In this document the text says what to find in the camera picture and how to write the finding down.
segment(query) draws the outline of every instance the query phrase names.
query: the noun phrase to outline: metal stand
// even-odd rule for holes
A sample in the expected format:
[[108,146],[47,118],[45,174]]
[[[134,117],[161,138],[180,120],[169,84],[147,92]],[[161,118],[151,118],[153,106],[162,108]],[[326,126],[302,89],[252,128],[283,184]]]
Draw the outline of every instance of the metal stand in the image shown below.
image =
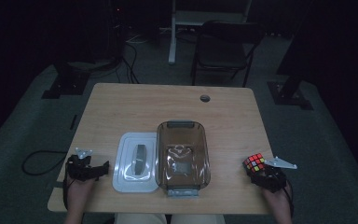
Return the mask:
[[90,73],[75,71],[68,63],[55,63],[58,75],[50,90],[43,93],[42,99],[59,99],[61,95],[82,95]]
[[299,105],[301,109],[313,110],[310,101],[306,100],[298,88],[299,77],[289,77],[285,83],[268,82],[269,91],[276,105]]

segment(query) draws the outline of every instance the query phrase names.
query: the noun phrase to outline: chair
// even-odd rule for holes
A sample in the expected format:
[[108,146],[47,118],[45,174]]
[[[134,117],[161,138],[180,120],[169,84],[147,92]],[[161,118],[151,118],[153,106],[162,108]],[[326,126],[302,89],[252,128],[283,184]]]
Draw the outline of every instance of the chair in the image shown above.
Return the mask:
[[265,35],[259,23],[206,21],[200,27],[191,67],[192,85],[196,84],[198,69],[234,72],[246,69],[242,86],[245,87],[254,50]]

